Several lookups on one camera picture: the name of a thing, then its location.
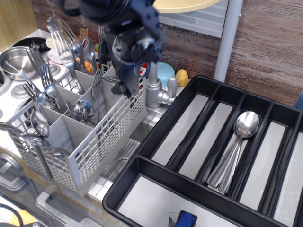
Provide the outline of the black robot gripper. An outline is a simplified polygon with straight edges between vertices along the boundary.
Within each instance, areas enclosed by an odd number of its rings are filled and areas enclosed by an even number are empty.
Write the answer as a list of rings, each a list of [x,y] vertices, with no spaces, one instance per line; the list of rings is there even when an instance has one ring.
[[[114,80],[111,91],[128,98],[139,92],[139,71],[144,63],[158,62],[166,48],[159,13],[152,4],[104,4],[104,35],[114,68],[123,82]]]

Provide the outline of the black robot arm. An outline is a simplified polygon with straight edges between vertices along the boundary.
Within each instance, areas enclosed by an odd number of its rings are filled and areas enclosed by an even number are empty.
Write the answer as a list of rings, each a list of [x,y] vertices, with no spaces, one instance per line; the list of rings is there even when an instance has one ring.
[[[166,35],[152,0],[79,0],[73,9],[59,0],[67,15],[82,15],[103,28],[98,51],[101,63],[111,61],[120,81],[111,91],[132,97],[139,92],[139,69],[156,63],[166,49]]]

